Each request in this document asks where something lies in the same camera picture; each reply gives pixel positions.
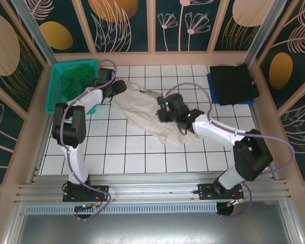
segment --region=black bracket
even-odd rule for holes
[[[108,192],[108,186],[91,186],[97,190]],[[78,191],[75,190],[74,187],[66,186],[64,195],[63,195],[63,202],[97,202],[97,196],[102,200],[102,202],[107,202],[107,195],[103,193],[97,193],[94,191]]]
[[[244,198],[242,186],[240,184],[234,186],[233,189],[226,191],[222,196],[219,195],[214,190],[214,185],[215,184],[213,184],[213,183],[199,184],[198,190],[194,191],[194,193],[199,194],[200,200],[228,200],[228,201],[230,201],[231,199],[237,198],[235,193],[237,193],[241,198]]]

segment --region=floor tile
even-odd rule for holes
[[[184,144],[178,144],[173,141],[166,142],[166,152],[167,153],[184,153]]]
[[[108,120],[90,121],[89,136],[106,136]]]
[[[207,114],[207,112],[209,111],[209,108],[210,108],[210,103],[198,103],[198,108],[199,108],[199,110],[201,110],[202,112]],[[214,104],[212,105],[212,110],[210,112],[210,116],[212,118],[217,118],[217,112],[216,112],[216,108],[215,108]]]
[[[206,76],[195,76],[194,83],[201,86],[204,89],[209,89],[209,83],[207,81]]]
[[[107,136],[125,136],[127,132],[126,119],[114,119],[108,123]]]
[[[146,136],[146,153],[164,153],[165,145],[155,136]]]
[[[238,117],[237,123],[238,128],[243,131],[250,131],[251,129],[255,129],[254,121],[252,117]]]
[[[196,103],[197,97],[194,89],[180,89],[179,93],[183,97],[185,103]]]
[[[228,169],[225,152],[206,152],[209,171],[225,171]]]
[[[204,151],[203,140],[195,138],[195,139],[185,143],[185,151],[187,153]]]
[[[177,85],[177,77],[162,77],[163,89],[171,89]]]
[[[65,156],[46,156],[41,175],[61,175]]]
[[[106,155],[104,174],[123,174],[125,155]]]
[[[127,136],[144,136],[144,130],[136,126],[132,126],[128,123]]]
[[[210,90],[209,89],[205,89],[205,91],[207,92],[207,94],[209,95],[210,99],[211,99],[211,95],[210,95]],[[206,96],[206,94],[204,93],[203,90],[201,89],[197,89],[197,99],[199,103],[208,103],[208,97]]]
[[[146,154],[146,173],[165,172],[165,154]]]
[[[111,106],[110,119],[126,119],[126,117],[120,110]]]
[[[125,174],[144,173],[145,154],[127,154]]]
[[[160,77],[146,77],[145,83],[146,89],[148,90],[161,90],[162,82]]]
[[[185,154],[166,154],[166,171],[173,172],[186,172],[187,163]]]
[[[86,154],[104,154],[106,147],[106,136],[88,137]]]
[[[117,78],[129,77],[129,66],[117,66]]]
[[[248,104],[236,104],[233,106],[236,117],[251,117],[251,110]]]
[[[141,88],[144,88],[144,81],[145,81],[144,77],[130,78],[129,81],[132,82],[132,83],[136,83]]]
[[[125,136],[107,137],[106,154],[124,154],[126,152]]]
[[[159,65],[146,66],[146,77],[161,77],[161,67]]]
[[[177,76],[193,76],[191,65],[176,65]]]
[[[103,174],[104,155],[86,155],[85,166],[90,175]]]
[[[208,171],[204,152],[190,152],[186,154],[188,172]]]
[[[162,65],[161,68],[163,77],[177,76],[175,65]]]
[[[96,112],[92,114],[91,119],[108,119],[108,115],[110,112],[110,105],[97,105]]]
[[[144,154],[145,141],[144,136],[128,136],[126,140],[127,154]]]
[[[183,83],[193,83],[193,77],[185,77],[185,76],[179,76],[177,78],[178,84],[183,84]],[[194,89],[193,85],[181,85],[179,89]]]
[[[207,65],[192,65],[192,71],[194,76],[207,76]]]
[[[130,77],[144,77],[144,66],[130,66]]]
[[[216,104],[216,110],[218,117],[235,117],[232,105],[220,106],[219,104]]]

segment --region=orange circle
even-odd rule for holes
[[[88,0],[88,3],[98,17],[108,22],[123,21],[122,10],[129,19],[138,10],[138,0]]]

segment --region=folded black clothing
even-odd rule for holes
[[[246,64],[240,66],[211,66],[213,89],[220,105],[237,104],[260,96]]]

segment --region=green basket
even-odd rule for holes
[[[98,62],[95,59],[76,60],[69,62],[56,63],[52,66],[49,89],[46,97],[45,111],[49,114],[54,113],[57,103],[66,103],[67,99],[62,95],[61,75],[64,71],[75,69],[81,64],[88,64],[95,69],[95,77],[98,77]],[[88,112],[95,113],[96,105]]]

